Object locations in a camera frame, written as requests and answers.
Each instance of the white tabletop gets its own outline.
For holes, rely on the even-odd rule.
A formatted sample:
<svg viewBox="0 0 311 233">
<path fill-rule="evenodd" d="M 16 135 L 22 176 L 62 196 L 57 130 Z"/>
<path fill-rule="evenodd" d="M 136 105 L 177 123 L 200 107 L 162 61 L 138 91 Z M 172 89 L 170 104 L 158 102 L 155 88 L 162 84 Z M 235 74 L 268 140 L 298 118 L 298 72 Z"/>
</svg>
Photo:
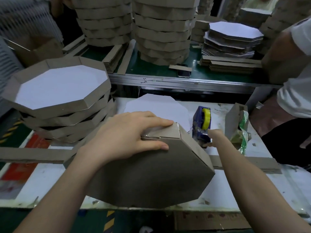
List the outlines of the white tabletop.
<svg viewBox="0 0 311 233">
<path fill-rule="evenodd" d="M 132 98 L 117 98 L 118 113 L 124 111 L 125 105 L 128 101 L 134 100 Z M 189 111 L 189 121 L 198 106 L 205 106 L 211 108 L 212 123 L 211 129 L 225 128 L 225 115 L 231 109 L 232 104 L 217 104 L 205 102 L 179 101 L 181 105 L 186 107 Z M 271 157 L 268 149 L 263 141 L 254 130 L 251 124 L 248 126 L 248 132 L 251 133 L 252 138 L 247 144 L 246 156 L 257 157 Z M 207 148 L 207 153 L 210 155 L 218 155 L 216 148 Z M 38 164 L 34 172 L 29 177 L 28 181 L 18 194 L 15 200 L 0 200 L 0 207 L 18 207 L 18 208 L 33 208 L 38 201 L 49 191 L 58 178 L 65 171 L 61 164 Z M 229 187 L 223 170 L 215 170 L 215 176 L 208 184 L 199 199 L 187 203 L 178 204 L 166 208 L 166 210 L 183 210 L 183 211 L 230 211 L 240 212 L 239 207 L 234 199 L 232 191 Z M 267 174 L 270 180 L 278 188 L 285 200 L 290 206 L 299 214 L 305 214 L 305 210 L 300 203 L 300 199 L 293 190 L 289 181 L 283 174 Z M 83 209 L 128 209 L 118 208 L 110 204 L 98 201 L 94 198 L 86 196 L 81 206 Z"/>
</svg>

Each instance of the hand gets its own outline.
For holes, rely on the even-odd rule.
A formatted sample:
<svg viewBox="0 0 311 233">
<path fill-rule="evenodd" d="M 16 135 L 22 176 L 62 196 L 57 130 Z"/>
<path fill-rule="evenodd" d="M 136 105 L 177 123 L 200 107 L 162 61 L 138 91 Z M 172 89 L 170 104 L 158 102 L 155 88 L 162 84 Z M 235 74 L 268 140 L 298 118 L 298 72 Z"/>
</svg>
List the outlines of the hand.
<svg viewBox="0 0 311 233">
<path fill-rule="evenodd" d="M 208 129 L 207 134 L 212 139 L 208 146 L 218 147 L 224 139 L 227 139 L 221 129 Z"/>
<path fill-rule="evenodd" d="M 162 141 L 142 141 L 142 132 L 150 127 L 170 126 L 172 120 L 156 117 L 150 111 L 118 114 L 99 129 L 95 137 L 79 150 L 97 164 L 129 158 L 146 150 L 168 150 Z"/>
</svg>

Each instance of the white shirt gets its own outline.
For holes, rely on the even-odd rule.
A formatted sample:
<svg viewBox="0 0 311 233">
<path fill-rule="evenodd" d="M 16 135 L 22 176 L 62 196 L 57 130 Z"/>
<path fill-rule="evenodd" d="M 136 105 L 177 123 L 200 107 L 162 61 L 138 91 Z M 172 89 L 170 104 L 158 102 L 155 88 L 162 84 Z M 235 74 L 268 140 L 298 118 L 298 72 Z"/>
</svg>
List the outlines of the white shirt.
<svg viewBox="0 0 311 233">
<path fill-rule="evenodd" d="M 300 50 L 311 55 L 311 19 L 293 27 L 291 35 Z M 277 102 L 292 116 L 311 118 L 311 62 L 297 78 L 284 83 L 277 93 Z"/>
</svg>

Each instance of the green work table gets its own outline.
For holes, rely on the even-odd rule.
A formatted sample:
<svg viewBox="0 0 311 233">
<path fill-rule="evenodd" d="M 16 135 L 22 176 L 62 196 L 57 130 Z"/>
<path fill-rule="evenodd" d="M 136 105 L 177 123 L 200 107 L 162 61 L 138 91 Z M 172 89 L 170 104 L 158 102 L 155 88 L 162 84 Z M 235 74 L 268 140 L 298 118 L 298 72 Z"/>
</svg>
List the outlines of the green work table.
<svg viewBox="0 0 311 233">
<path fill-rule="evenodd" d="M 185 60 L 193 71 L 190 78 L 178 78 L 176 70 L 168 66 L 158 66 L 139 58 L 137 49 L 134 49 L 125 75 L 109 74 L 111 83 L 148 88 L 167 88 L 190 91 L 228 92 L 251 94 L 254 89 L 262 85 L 271 85 L 264 74 L 244 75 L 212 72 L 206 66 L 200 66 L 197 61 L 201 58 L 201 49 L 193 48 L 191 44 L 189 58 Z M 102 61 L 112 47 L 89 46 L 82 56 Z"/>
</svg>

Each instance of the white sleeve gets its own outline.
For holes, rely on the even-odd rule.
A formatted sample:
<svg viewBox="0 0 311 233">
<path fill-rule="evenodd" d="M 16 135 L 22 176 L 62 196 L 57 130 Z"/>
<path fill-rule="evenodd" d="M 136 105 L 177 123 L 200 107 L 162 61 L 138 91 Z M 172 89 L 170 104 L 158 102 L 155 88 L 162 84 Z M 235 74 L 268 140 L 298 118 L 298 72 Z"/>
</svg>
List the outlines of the white sleeve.
<svg viewBox="0 0 311 233">
<path fill-rule="evenodd" d="M 311 55 L 311 19 L 294 26 L 290 31 L 299 49 L 306 55 Z"/>
</svg>

